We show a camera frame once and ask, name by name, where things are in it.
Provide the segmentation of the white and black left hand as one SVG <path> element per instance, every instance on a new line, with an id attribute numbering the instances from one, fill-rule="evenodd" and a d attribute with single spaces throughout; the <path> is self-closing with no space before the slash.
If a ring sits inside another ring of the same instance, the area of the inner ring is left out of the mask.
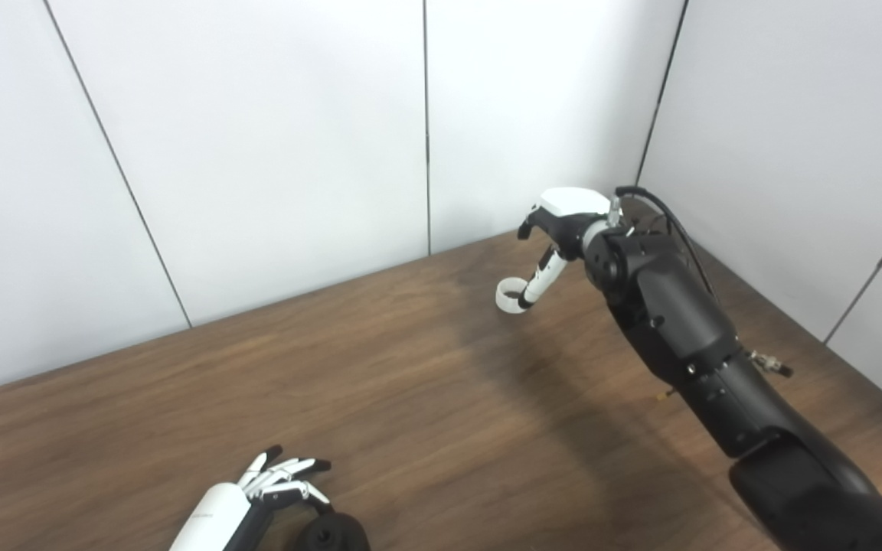
<path id="1" fill-rule="evenodd" d="M 256 550 L 279 510 L 308 504 L 332 512 L 332 502 L 311 481 L 325 473 L 325 459 L 291 457 L 281 461 L 283 447 L 256 455 L 234 482 L 207 489 L 172 541 L 171 550 Z"/>

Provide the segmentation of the white and black right hand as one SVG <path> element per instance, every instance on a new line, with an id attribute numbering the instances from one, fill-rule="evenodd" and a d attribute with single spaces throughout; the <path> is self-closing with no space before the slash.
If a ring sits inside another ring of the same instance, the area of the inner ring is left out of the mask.
<path id="1" fill-rule="evenodd" d="M 542 230 L 550 238 L 537 268 L 517 294 L 511 313 L 530 309 L 556 282 L 571 262 L 582 260 L 593 237 L 607 230 L 622 229 L 622 206 L 617 198 L 578 187 L 556 187 L 544 191 L 519 224 L 518 240 L 528 240 L 532 231 Z"/>

